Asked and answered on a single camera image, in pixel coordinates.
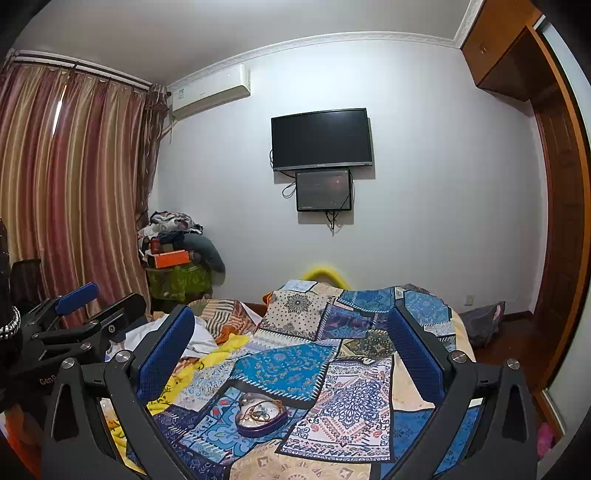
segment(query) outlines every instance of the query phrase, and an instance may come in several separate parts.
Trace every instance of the small monitor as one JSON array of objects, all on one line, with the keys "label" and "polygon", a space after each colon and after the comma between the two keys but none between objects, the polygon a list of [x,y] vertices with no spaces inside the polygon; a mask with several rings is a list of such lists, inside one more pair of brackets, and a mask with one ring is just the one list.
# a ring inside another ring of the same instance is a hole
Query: small monitor
[{"label": "small monitor", "polygon": [[295,173],[298,212],[351,210],[351,172],[313,170]]}]

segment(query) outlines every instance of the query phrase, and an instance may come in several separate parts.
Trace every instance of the bed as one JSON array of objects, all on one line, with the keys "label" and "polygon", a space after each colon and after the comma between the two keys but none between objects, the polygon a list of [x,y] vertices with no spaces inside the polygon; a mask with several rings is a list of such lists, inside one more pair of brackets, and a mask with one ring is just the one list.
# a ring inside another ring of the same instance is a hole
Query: bed
[{"label": "bed", "polygon": [[[263,317],[234,300],[190,304],[215,344],[182,358],[148,409],[195,478],[381,479],[434,410],[385,331],[397,300],[448,351],[474,360],[457,313],[421,288],[289,281],[270,295]],[[287,422],[263,437],[240,435],[235,417],[246,392],[281,400]],[[438,472],[462,455],[480,404],[470,404]],[[124,461],[141,471],[108,402],[103,410]]]}]

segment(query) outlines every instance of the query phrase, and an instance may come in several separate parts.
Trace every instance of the pile of clothes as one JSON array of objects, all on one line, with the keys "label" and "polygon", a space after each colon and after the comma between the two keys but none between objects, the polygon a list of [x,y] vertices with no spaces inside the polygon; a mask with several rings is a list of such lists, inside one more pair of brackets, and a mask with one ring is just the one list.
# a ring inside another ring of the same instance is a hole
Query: pile of clothes
[{"label": "pile of clothes", "polygon": [[[159,251],[152,251],[157,245]],[[153,266],[155,254],[187,250],[191,261],[205,264],[211,270],[225,273],[226,265],[203,227],[186,213],[154,212],[150,224],[138,231],[139,258],[145,267]]]}]

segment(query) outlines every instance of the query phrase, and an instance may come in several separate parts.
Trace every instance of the orange box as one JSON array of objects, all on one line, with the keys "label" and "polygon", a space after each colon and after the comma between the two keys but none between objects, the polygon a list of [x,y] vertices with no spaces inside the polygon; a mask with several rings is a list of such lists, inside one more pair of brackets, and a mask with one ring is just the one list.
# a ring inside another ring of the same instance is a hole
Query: orange box
[{"label": "orange box", "polygon": [[176,250],[174,252],[168,252],[167,254],[154,255],[156,268],[173,267],[174,265],[181,265],[189,262],[189,252],[186,250]]}]

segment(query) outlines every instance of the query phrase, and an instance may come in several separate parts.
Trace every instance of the chair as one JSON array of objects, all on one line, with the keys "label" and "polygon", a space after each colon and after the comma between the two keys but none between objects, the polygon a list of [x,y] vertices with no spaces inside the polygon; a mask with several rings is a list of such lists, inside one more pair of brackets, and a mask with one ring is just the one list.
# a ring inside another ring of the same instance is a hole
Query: chair
[{"label": "chair", "polygon": [[10,270],[10,298],[21,315],[30,312],[47,298],[41,279],[41,260],[14,262]]}]

